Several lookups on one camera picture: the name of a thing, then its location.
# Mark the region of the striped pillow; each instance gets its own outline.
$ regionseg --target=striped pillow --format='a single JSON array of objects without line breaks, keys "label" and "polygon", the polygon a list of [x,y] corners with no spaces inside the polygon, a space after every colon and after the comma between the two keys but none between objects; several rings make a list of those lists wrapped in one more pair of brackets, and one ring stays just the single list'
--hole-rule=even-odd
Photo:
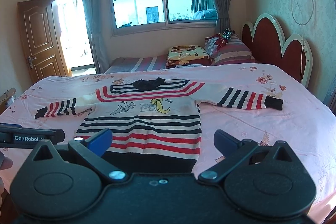
[{"label": "striped pillow", "polygon": [[218,52],[214,52],[214,62],[212,66],[255,63],[251,50],[238,38],[236,34],[231,36],[231,40]]}]

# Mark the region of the pink bedsheet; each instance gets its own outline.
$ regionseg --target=pink bedsheet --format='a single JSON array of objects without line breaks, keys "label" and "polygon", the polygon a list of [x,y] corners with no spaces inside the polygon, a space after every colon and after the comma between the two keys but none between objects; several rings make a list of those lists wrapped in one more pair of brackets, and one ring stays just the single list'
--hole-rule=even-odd
[{"label": "pink bedsheet", "polygon": [[[286,140],[316,184],[317,200],[309,216],[316,223],[321,223],[336,206],[336,117],[304,86],[271,65],[245,63],[70,78],[49,77],[33,85],[18,98],[0,116],[0,122],[19,123],[28,128],[63,129],[66,133],[65,141],[68,141],[73,138],[86,113],[35,120],[36,110],[57,100],[92,93],[103,85],[157,77],[222,83],[242,90],[263,92],[284,100],[283,111],[248,111],[201,104],[202,142],[201,154],[193,169],[196,176],[215,165],[216,160],[220,160],[222,156],[213,144],[213,135],[217,129],[223,129],[235,138],[251,138],[264,145],[273,145],[276,140]],[[30,150],[1,150],[14,161],[11,169],[0,172],[8,190]]]}]

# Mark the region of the black cuff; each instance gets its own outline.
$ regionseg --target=black cuff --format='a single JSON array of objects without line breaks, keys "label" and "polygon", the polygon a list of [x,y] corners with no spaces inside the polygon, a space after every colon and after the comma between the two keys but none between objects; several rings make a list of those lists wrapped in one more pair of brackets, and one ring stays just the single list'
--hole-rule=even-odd
[{"label": "black cuff", "polygon": [[44,117],[44,115],[47,113],[47,110],[48,110],[48,107],[39,109],[35,115],[35,119]]},{"label": "black cuff", "polygon": [[265,106],[270,107],[270,108],[274,108],[277,110],[282,110],[282,104],[283,104],[283,100],[281,99],[277,99],[277,98],[273,98],[271,96],[266,96],[265,99]]}]

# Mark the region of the red headboard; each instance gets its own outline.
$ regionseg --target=red headboard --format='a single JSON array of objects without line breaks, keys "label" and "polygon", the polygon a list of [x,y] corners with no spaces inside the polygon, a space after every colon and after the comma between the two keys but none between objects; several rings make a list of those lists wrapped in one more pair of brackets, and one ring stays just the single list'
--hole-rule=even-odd
[{"label": "red headboard", "polygon": [[275,65],[308,86],[313,65],[309,44],[298,34],[285,40],[278,20],[272,15],[262,14],[254,27],[251,22],[246,22],[241,30],[241,39],[258,62]]}]

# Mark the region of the door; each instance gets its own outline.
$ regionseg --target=door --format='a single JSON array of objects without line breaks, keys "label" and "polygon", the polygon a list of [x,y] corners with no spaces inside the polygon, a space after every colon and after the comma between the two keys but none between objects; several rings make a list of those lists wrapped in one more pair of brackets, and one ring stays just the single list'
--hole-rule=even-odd
[{"label": "door", "polygon": [[32,81],[71,76],[56,35],[58,15],[53,14],[50,0],[19,2],[17,8],[21,43]]}]

